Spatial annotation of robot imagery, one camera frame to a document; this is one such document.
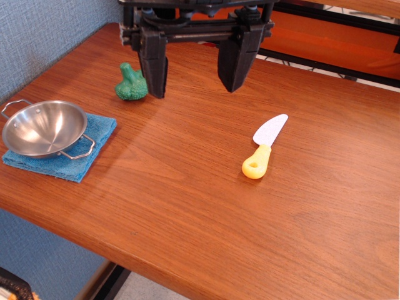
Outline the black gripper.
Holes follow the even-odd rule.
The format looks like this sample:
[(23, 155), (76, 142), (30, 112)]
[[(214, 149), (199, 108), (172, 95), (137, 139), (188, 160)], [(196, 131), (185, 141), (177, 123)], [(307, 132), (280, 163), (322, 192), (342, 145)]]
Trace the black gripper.
[(233, 93), (245, 82), (262, 40), (274, 26), (274, 1), (119, 1), (121, 39), (135, 46), (149, 94), (164, 98), (166, 45), (221, 41), (217, 73)]

